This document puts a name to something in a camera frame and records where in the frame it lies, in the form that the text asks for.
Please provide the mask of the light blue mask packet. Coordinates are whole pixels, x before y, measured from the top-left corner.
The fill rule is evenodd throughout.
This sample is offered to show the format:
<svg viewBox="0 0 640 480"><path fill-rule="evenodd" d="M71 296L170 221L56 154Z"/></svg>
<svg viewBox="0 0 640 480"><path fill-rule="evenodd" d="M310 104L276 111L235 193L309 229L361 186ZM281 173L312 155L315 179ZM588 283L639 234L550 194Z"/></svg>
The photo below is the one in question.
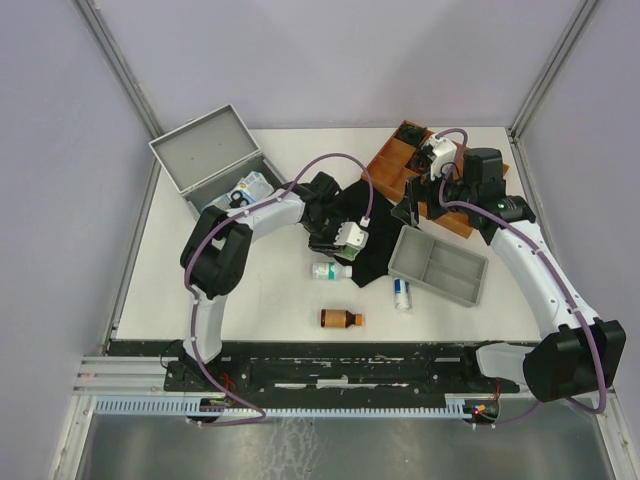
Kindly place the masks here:
<svg viewBox="0 0 640 480"><path fill-rule="evenodd" d="M218 209L226 211L232 208L232 202L233 198L229 194L224 194L207 203L203 207L203 210L209 207L216 207Z"/></svg>

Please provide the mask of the black handled scissors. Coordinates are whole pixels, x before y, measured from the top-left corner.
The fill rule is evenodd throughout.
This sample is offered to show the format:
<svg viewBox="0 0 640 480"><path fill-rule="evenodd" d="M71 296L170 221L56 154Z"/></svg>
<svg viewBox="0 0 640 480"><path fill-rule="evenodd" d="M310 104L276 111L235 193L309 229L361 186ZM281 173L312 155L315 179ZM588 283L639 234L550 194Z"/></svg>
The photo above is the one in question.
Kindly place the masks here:
<svg viewBox="0 0 640 480"><path fill-rule="evenodd" d="M233 191L229 194L229 207L240 208L250 204L242 191Z"/></svg>

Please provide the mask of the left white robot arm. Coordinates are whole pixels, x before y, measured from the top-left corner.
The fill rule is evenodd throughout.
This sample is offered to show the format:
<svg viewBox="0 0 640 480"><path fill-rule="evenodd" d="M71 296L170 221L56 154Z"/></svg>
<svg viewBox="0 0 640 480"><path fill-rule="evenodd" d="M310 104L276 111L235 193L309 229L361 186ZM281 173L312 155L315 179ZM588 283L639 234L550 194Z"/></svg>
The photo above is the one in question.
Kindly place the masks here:
<svg viewBox="0 0 640 480"><path fill-rule="evenodd" d="M224 211L216 206L203 210L180 257L187 289L194 295L189 333L184 349L193 360L187 379L198 389L209 390L221 378L221 366L213 360L222 350L221 327L227 296L239 284L253 242L286 226L300 224L309 234L311 250L329 256L346 216L337 205L341 189L326 173L309 183L285 187L248 206Z"/></svg>

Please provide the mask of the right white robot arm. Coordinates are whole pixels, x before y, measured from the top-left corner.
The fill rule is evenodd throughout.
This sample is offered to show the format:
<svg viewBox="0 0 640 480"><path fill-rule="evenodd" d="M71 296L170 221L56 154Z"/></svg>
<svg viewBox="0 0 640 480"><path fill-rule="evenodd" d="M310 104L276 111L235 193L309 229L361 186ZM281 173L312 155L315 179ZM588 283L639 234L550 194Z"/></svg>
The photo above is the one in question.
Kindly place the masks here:
<svg viewBox="0 0 640 480"><path fill-rule="evenodd" d="M481 391L495 378L526 386L542 403L606 392L619 365L626 333L617 320L605 321L578 294L542 235L536 216L521 196L506 191L503 158L495 148L473 148L458 168L450 153L424 150L418 175L405 182L395 217L414 226L420 204L436 220L462 213L509 269L533 312L541 337L534 347L492 343L458 368L467 389Z"/></svg>

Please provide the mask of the green small sachet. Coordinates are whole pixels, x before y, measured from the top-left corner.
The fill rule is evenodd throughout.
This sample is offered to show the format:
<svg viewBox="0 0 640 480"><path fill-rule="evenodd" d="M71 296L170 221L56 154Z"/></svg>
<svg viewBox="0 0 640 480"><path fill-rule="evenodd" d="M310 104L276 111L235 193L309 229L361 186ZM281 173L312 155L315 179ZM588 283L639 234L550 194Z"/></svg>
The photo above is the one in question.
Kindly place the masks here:
<svg viewBox="0 0 640 480"><path fill-rule="evenodd" d="M335 257L342 258L347 261L353 261L358 256L359 253L360 251L357 249L345 248L337 251L335 253Z"/></svg>

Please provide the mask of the blue white gauze packet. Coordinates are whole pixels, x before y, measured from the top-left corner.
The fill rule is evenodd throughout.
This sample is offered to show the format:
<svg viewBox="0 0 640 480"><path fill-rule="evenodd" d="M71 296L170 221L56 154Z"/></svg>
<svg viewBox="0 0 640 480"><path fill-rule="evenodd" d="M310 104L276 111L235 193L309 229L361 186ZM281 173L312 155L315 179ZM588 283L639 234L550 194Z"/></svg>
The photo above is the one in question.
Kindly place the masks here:
<svg viewBox="0 0 640 480"><path fill-rule="evenodd" d="M250 204L253 204L271 195L274 192L274 187L262 173L252 171L237 183L231 192L233 191L242 191Z"/></svg>

